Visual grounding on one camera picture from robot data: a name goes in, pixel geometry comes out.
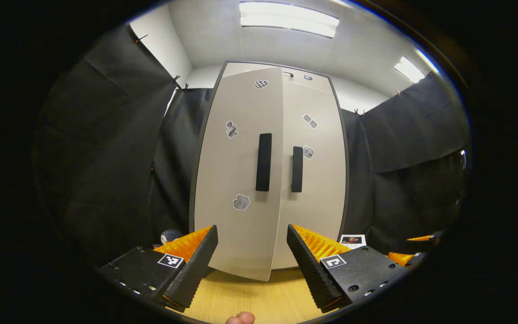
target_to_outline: finger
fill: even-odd
[[[230,318],[227,318],[227,321],[225,324],[247,324],[245,321],[241,318],[231,316]]]
[[[245,324],[253,324],[255,322],[255,315],[250,312],[240,312],[237,314],[238,318],[241,318]]]

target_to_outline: black door handle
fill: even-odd
[[[293,174],[291,192],[300,193],[303,188],[303,148],[293,146]]]
[[[271,178],[271,133],[259,135],[259,152],[257,153],[257,179],[255,190],[269,191],[269,179]]]

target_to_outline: cabinet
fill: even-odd
[[[339,107],[329,78],[290,67],[227,62],[215,87],[190,225],[217,225],[210,267],[267,281],[272,269],[297,265],[288,224],[341,232],[348,172]]]

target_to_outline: sticker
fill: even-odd
[[[237,209],[238,211],[244,211],[249,207],[251,204],[251,199],[247,197],[246,195],[242,195],[241,193],[238,193],[236,198],[233,200],[233,208]]]
[[[160,265],[173,267],[177,269],[179,265],[183,262],[183,258],[180,256],[172,256],[171,254],[165,254],[161,260],[157,261]]]
[[[341,235],[341,244],[347,246],[351,250],[356,248],[361,248],[361,246],[365,246],[365,235],[362,234],[343,234]]]
[[[314,155],[315,155],[315,150],[313,150],[312,148],[310,148],[307,145],[305,145],[303,147],[303,156],[305,156],[305,158],[308,158],[309,160],[311,160],[311,158],[313,158]]]
[[[335,256],[327,256],[326,258],[321,258],[321,262],[323,263],[323,265],[325,265],[327,269],[347,264],[347,262],[345,262],[345,260],[343,260],[343,258],[339,256],[339,254]]]
[[[227,133],[228,139],[232,139],[239,134],[239,133],[237,133],[237,126],[232,121],[228,121],[225,124],[225,127],[227,128],[225,133]]]
[[[265,88],[267,86],[267,84],[269,84],[269,82],[267,80],[257,80],[257,81],[255,81],[255,88],[257,88],[257,89]]]

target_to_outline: ceiling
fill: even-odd
[[[413,84],[402,56],[425,73],[412,41],[374,14],[339,0],[285,0],[339,17],[333,39],[272,27],[241,27],[239,0],[175,0],[169,12],[194,68],[229,59],[277,63],[352,80],[387,96]]]

